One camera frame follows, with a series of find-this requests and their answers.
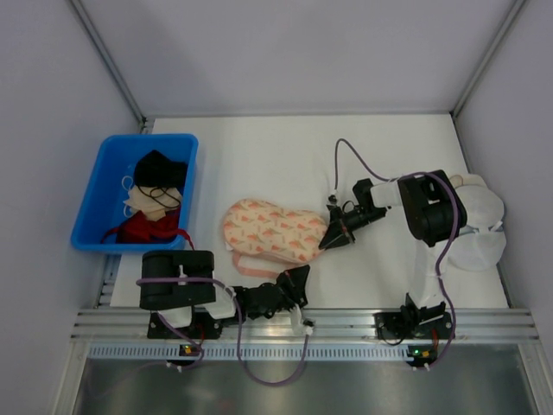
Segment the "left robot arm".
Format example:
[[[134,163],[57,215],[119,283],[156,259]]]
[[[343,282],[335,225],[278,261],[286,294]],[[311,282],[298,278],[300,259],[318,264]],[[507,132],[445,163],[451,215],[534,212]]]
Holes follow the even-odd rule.
[[[142,256],[139,307],[159,312],[174,328],[185,328],[200,306],[214,320],[235,317],[270,319],[280,311],[308,304],[309,265],[291,268],[257,287],[230,286],[213,277],[214,255],[209,251],[153,251]]]

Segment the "pink mesh laundry bag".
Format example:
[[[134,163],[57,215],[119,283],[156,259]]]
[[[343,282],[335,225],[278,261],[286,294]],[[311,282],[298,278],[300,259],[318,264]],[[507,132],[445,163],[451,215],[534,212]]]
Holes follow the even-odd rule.
[[[276,278],[278,273],[248,268],[242,259],[279,263],[288,269],[304,266],[321,254],[319,244],[326,231],[326,221],[316,212],[257,199],[235,202],[222,220],[223,238],[235,269],[254,278]]]

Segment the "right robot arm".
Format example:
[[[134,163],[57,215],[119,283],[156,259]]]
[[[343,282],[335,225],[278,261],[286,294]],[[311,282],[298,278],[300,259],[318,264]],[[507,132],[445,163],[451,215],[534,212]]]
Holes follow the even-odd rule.
[[[329,225],[319,248],[323,251],[352,244],[354,232],[400,207],[416,240],[413,278],[405,305],[419,310],[446,305],[443,293],[443,262],[460,230],[467,224],[467,211],[442,170],[419,172],[375,184],[363,179],[353,186],[357,200],[346,212],[330,201]]]

